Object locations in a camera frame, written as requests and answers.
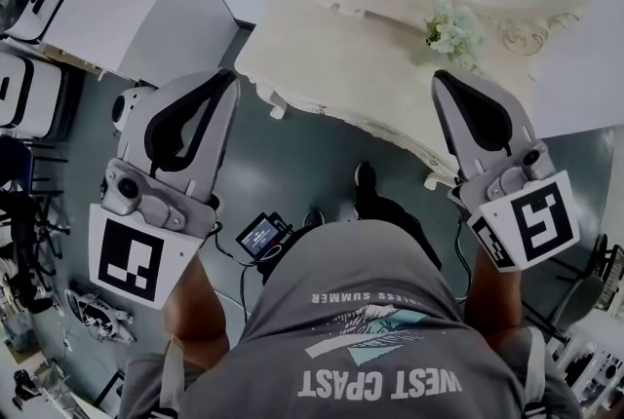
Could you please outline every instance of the strap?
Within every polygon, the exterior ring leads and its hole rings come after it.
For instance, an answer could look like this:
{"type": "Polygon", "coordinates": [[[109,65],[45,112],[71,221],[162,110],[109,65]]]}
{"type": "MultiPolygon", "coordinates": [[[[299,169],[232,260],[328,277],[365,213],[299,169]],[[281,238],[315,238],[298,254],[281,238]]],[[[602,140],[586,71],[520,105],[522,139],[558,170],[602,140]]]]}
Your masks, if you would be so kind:
{"type": "Polygon", "coordinates": [[[546,343],[536,327],[531,333],[530,353],[526,364],[525,404],[540,403],[546,389],[546,343]]]}
{"type": "Polygon", "coordinates": [[[184,353],[179,340],[172,339],[165,356],[163,383],[160,390],[160,408],[179,412],[179,405],[184,394],[184,353]]]}

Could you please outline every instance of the floor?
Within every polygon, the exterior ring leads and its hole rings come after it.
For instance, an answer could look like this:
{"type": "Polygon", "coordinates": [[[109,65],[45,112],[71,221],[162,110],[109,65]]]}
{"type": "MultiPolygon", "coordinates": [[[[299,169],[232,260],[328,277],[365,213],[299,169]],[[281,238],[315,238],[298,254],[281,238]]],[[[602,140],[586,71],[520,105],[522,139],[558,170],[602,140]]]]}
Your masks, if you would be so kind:
{"type": "MultiPolygon", "coordinates": [[[[249,33],[234,39],[223,65],[232,67],[249,33]]],[[[89,204],[99,201],[99,184],[106,163],[115,154],[117,139],[109,113],[115,97],[128,84],[105,76],[91,77],[85,84],[73,131],[61,151],[69,159],[60,177],[65,194],[62,207],[71,224],[68,238],[61,238],[64,258],[56,261],[57,288],[62,292],[70,279],[88,277],[89,204]]],[[[336,219],[354,198],[353,170],[369,160],[377,170],[381,195],[394,199],[418,217],[434,249],[440,255],[443,273],[453,292],[463,295],[466,275],[454,256],[452,243],[457,212],[446,197],[447,189],[430,192],[422,186],[426,167],[409,152],[373,138],[333,118],[290,110],[282,121],[268,115],[269,107],[258,99],[253,87],[242,79],[242,98],[219,173],[215,192],[224,202],[220,234],[222,245],[241,260],[249,260],[234,238],[262,211],[277,211],[298,226],[307,209],[321,207],[328,219],[336,219]]],[[[562,255],[583,265],[600,229],[608,190],[613,130],[563,136],[548,140],[559,168],[567,168],[582,222],[582,242],[562,255]]],[[[464,233],[463,248],[469,261],[476,243],[464,233]]],[[[209,241],[201,258],[216,289],[238,299],[241,267],[220,254],[209,241]]],[[[528,301],[547,313],[565,292],[554,281],[557,267],[549,262],[525,274],[528,301]]],[[[256,272],[248,274],[247,298],[251,306],[261,291],[256,272]]],[[[46,355],[56,358],[71,374],[71,384],[87,397],[95,398],[128,357],[143,352],[161,352],[166,338],[162,314],[133,305],[105,293],[113,306],[134,313],[131,332],[137,343],[99,343],[71,314],[61,318],[55,311],[36,317],[37,331],[46,355]],[[63,349],[63,328],[73,352],[63,349]]],[[[238,340],[243,326],[241,310],[224,301],[230,339],[238,340]]]]}

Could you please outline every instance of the t-shirt graphic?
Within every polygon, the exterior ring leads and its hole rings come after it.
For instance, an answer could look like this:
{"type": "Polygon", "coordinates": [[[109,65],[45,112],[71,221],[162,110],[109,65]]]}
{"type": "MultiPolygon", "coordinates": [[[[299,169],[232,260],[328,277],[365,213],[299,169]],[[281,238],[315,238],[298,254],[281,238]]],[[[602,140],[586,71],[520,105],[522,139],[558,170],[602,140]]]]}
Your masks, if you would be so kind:
{"type": "Polygon", "coordinates": [[[423,339],[416,327],[425,317],[419,312],[397,309],[392,305],[367,305],[335,317],[332,322],[341,327],[339,333],[305,352],[315,359],[346,348],[355,365],[360,366],[403,348],[408,341],[423,339]]]}

